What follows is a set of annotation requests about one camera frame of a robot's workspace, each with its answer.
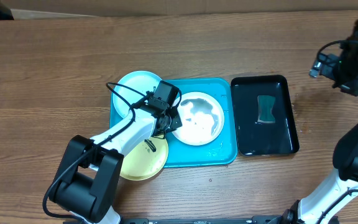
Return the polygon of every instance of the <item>white plate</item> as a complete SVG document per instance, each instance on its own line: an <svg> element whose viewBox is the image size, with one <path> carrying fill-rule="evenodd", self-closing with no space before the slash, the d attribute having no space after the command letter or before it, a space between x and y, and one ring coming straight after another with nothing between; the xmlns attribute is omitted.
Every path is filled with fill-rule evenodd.
<svg viewBox="0 0 358 224"><path fill-rule="evenodd" d="M210 143L222 131L222 106L205 93L191 92L182 96L178 107L182 127L173 132L181 142L192 146Z"/></svg>
<svg viewBox="0 0 358 224"><path fill-rule="evenodd" d="M137 90L146 95L146 91L154 91L154 88L158 86L160 81L161 78L152 72L136 71L124 76L119 80L118 84L131 87L134 90ZM128 90L127 88L121 86L116 86L114 91L124 97L130 104L136 103L142 98L142 96L138 93L135 93L134 91ZM126 105L125 102L123 102L115 94L112 96L112 102L114 103L114 108L116 109L117 113L122 118L125 118L128 114L129 106Z"/></svg>

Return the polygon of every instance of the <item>wooden table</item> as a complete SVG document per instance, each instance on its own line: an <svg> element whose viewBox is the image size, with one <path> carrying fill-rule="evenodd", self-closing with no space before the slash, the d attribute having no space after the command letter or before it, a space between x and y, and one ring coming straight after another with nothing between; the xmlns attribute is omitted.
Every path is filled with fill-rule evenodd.
<svg viewBox="0 0 358 224"><path fill-rule="evenodd" d="M114 202L120 214L282 214L326 177L337 141L358 122L358 97L308 76L317 50L348 37L356 19L358 11L0 21L0 223L61 223L43 213L41 200L66 145L76 134L108 129L104 83L134 70L163 79L227 81L282 74L300 151L238 156L228 166L164 169L145 182L120 180ZM358 198L339 217L358 223Z"/></svg>

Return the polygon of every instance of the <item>black tray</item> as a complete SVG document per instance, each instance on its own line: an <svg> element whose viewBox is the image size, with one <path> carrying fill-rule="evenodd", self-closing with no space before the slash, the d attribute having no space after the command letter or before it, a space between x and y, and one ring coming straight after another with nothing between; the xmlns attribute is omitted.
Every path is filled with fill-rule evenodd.
<svg viewBox="0 0 358 224"><path fill-rule="evenodd" d="M231 93L237 147L241 154L291 154L299 150L284 76L235 78L231 82ZM266 109L271 110L268 116Z"/></svg>

